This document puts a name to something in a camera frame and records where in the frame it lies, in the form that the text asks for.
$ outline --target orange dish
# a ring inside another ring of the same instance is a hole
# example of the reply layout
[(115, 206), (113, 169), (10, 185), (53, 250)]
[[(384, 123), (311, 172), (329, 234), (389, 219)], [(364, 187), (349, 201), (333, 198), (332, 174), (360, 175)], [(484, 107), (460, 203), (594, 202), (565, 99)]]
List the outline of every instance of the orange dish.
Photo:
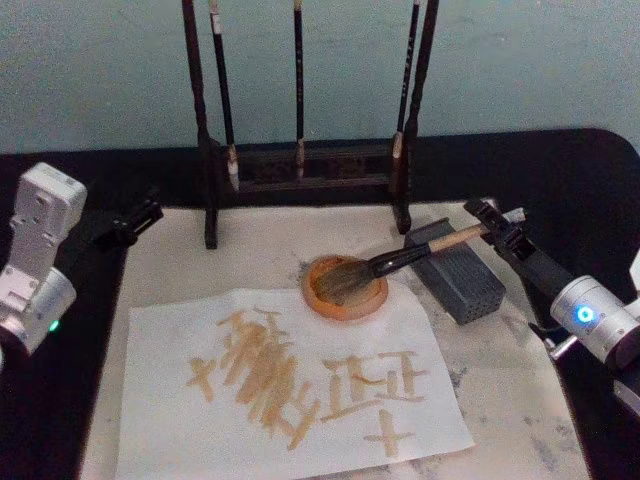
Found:
[(314, 290), (317, 279), (332, 268), (357, 260), (353, 257), (331, 256), (315, 260), (302, 277), (302, 295), (307, 305), (323, 317), (346, 321), (362, 318), (375, 312), (387, 299), (389, 287), (385, 278), (378, 278), (351, 297), (344, 305), (320, 300)]

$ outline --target blue led light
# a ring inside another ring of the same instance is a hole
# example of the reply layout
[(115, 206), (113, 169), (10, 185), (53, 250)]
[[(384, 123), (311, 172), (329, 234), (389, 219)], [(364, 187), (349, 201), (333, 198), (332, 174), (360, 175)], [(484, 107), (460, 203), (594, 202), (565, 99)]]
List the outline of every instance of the blue led light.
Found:
[(589, 323), (595, 317), (593, 310), (589, 307), (580, 307), (577, 312), (578, 320), (582, 323)]

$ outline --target white tabletop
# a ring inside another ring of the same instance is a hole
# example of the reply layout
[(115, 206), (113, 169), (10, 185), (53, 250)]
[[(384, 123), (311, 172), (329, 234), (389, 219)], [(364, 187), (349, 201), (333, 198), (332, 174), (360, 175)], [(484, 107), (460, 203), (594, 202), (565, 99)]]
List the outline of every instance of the white tabletop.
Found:
[[(85, 451), (83, 480), (115, 477), (132, 307), (179, 302), (234, 288), (291, 288), (302, 266), (326, 254), (367, 258), (400, 248), (387, 206), (251, 208), (221, 212), (219, 248), (204, 248), (204, 212), (165, 210), (130, 249)], [(462, 205), (411, 207), (414, 228), (449, 217), (474, 223)], [(476, 446), (454, 454), (343, 472), (334, 479), (588, 478), (555, 371), (526, 321), (533, 312), (513, 271), (482, 240), (470, 246), (507, 288), (501, 308), (457, 325), (410, 268), (393, 278), (424, 306)]]

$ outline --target brush tip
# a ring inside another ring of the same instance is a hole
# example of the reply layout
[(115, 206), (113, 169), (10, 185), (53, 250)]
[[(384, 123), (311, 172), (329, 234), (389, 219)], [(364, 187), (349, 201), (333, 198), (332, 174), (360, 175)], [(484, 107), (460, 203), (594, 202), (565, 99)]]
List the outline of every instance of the brush tip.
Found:
[(338, 265), (315, 282), (317, 297), (335, 305), (343, 305), (375, 280), (366, 261)]

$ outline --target wall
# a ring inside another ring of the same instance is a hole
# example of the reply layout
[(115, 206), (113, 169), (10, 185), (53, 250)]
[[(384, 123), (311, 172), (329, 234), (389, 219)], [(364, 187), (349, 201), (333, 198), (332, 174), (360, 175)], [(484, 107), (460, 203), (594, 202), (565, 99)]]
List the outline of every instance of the wall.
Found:
[[(295, 137), (291, 3), (221, 0), (238, 143)], [(410, 11), (305, 2), (308, 139), (393, 134)], [(204, 0), (197, 18), (222, 139)], [(639, 24), (634, 0), (442, 0), (420, 132), (597, 126), (638, 148)], [(3, 153), (195, 145), (178, 0), (4, 0), (0, 92)]]

